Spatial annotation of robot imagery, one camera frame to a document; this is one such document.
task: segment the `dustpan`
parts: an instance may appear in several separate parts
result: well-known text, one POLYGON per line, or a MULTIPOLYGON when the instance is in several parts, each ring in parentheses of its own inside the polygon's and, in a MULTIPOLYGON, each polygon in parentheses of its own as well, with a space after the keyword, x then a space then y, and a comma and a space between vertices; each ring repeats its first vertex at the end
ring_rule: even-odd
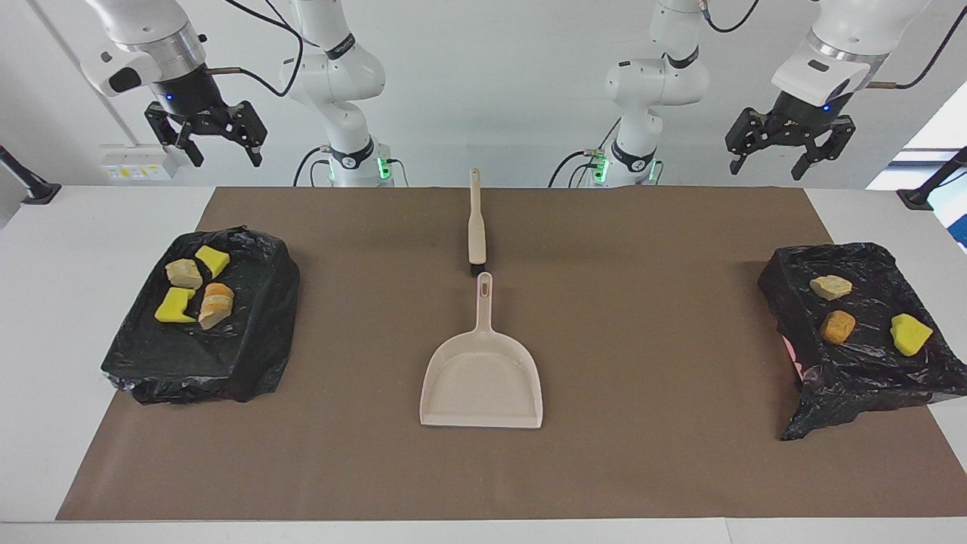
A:
POLYGON ((490 322, 493 276, 477 277, 477 326, 443 343, 429 361, 420 422, 430 426, 539 429, 543 399, 527 348, 490 322))

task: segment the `table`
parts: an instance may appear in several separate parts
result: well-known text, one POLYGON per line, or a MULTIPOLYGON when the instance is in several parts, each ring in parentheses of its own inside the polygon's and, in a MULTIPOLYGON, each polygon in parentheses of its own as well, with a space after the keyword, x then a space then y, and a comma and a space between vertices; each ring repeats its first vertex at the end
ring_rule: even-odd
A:
MULTIPOLYGON (((0 540, 146 541, 183 534, 264 541, 285 535, 316 541, 902 542, 955 540, 967 519, 946 520, 596 520, 540 522, 52 524, 113 394, 90 372, 140 289, 145 271, 170 240, 194 229, 211 188, 69 187, 49 206, 25 208, 0 231, 0 540), (105 268, 98 260, 111 262, 105 268), (115 286, 109 296, 85 285, 115 286), (85 319, 97 304, 102 316, 85 319), (60 305, 61 311, 47 308, 60 305), (51 361, 76 361, 52 368, 51 361), (23 388, 43 380, 44 387, 23 388), (73 383, 65 394, 59 383, 73 383)), ((808 196, 837 243, 873 241, 889 248, 944 330, 967 353, 967 256, 932 214, 906 210, 892 193, 811 190, 808 196)), ((967 399, 931 407, 967 466, 967 399)))

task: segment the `trash bag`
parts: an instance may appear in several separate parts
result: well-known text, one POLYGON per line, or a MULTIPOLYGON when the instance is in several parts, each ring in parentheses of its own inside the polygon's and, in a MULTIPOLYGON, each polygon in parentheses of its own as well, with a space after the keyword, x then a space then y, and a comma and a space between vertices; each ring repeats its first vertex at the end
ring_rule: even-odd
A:
POLYGON ((856 419, 862 411, 922 406, 967 394, 967 366, 954 356, 917 293, 896 268, 890 252, 872 243, 803 246, 776 250, 759 277, 759 288, 801 367, 800 402, 780 437, 856 419), (826 301, 809 281, 836 275, 853 291, 826 301), (833 310, 856 318, 842 346, 823 341, 819 328, 833 310), (933 329, 912 357, 894 346, 891 319, 909 314, 933 329))
MULTIPOLYGON (((211 272, 195 261, 207 286, 211 272)), ((246 402, 275 391, 289 358, 298 291, 299 267, 274 236, 245 227, 183 234, 151 271, 101 370, 143 405, 246 402), (215 279, 235 291, 231 316, 207 331, 198 323, 158 322, 155 310, 171 287, 164 266, 194 258, 204 245, 231 257, 215 279)), ((204 287, 187 315, 198 316, 203 295, 204 287)))

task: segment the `food scrap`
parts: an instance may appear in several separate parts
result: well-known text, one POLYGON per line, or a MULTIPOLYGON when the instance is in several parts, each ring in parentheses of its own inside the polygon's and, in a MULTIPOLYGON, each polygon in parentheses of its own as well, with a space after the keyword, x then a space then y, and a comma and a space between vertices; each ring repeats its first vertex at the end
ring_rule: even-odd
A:
POLYGON ((839 276, 822 276, 809 281, 812 292, 825 300, 836 300, 853 291, 853 284, 839 276))
POLYGON ((823 325, 819 327, 819 335, 830 344, 842 346, 846 343, 849 335, 853 334, 854 328, 856 328, 855 317, 840 310, 835 310, 826 316, 823 325))
POLYGON ((202 280, 198 273, 198 265, 190 258, 179 258, 178 260, 167 263, 164 272, 168 275, 168 281, 175 287, 186 289, 200 289, 202 280))
POLYGON ((205 287, 205 298, 201 300, 201 313, 198 324, 208 330, 232 313, 235 293, 225 284, 209 284, 205 287))

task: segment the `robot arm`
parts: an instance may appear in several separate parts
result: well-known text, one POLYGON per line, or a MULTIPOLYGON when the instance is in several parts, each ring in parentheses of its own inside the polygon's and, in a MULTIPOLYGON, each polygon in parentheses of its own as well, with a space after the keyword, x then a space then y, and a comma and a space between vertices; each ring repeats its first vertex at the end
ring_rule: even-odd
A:
POLYGON ((175 0, 86 0, 110 39, 82 63, 106 96, 145 86, 157 97, 145 117, 162 145, 184 150, 195 166, 204 157, 192 135, 222 136, 245 148, 254 166, 268 131, 248 102, 228 106, 205 65, 204 41, 175 0), (180 126, 178 132, 171 122, 180 126))
MULTIPOLYGON (((352 101, 379 96, 386 86, 380 62, 349 31, 341 0, 291 0, 297 27, 307 42, 322 49, 303 57, 291 96, 318 110, 334 160, 330 168, 340 187, 392 183, 384 162, 389 149, 369 134, 366 117, 352 101)), ((282 65, 288 80, 293 60, 282 65)))
POLYGON ((599 186, 640 183, 647 177, 661 134, 652 106, 694 104, 709 88, 709 71, 698 57, 704 24, 697 0, 659 0, 649 33, 664 51, 661 59, 634 59, 612 66, 607 93, 621 109, 621 128, 606 150, 599 186))
POLYGON ((779 96, 768 113, 743 110, 725 137, 736 155, 733 174, 749 154, 772 145, 804 146, 792 169, 802 179, 823 160, 835 160, 855 132, 839 115, 899 45, 904 30, 930 0, 821 0, 806 39, 773 76, 779 96), (829 133, 824 143, 816 139, 829 133))

